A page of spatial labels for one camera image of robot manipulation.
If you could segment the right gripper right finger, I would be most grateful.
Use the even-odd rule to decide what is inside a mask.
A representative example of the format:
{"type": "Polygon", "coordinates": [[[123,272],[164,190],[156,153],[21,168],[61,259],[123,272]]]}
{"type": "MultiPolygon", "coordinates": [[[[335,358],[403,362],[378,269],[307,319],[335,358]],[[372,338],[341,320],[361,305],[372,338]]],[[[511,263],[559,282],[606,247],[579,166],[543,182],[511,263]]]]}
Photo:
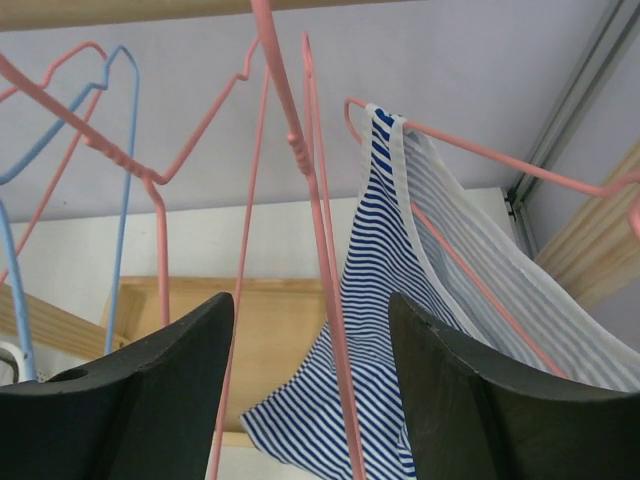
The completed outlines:
{"type": "Polygon", "coordinates": [[[636,479],[639,396],[544,373],[389,301],[419,479],[636,479]]]}

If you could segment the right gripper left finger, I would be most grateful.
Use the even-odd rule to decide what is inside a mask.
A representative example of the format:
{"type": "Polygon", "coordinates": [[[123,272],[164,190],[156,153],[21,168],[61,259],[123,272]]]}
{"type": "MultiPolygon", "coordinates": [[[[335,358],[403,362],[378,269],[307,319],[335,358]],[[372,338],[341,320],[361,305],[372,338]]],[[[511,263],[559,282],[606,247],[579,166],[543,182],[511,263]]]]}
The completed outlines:
{"type": "Polygon", "coordinates": [[[233,327],[221,292],[112,354],[2,387],[2,478],[204,478],[233,327]]]}

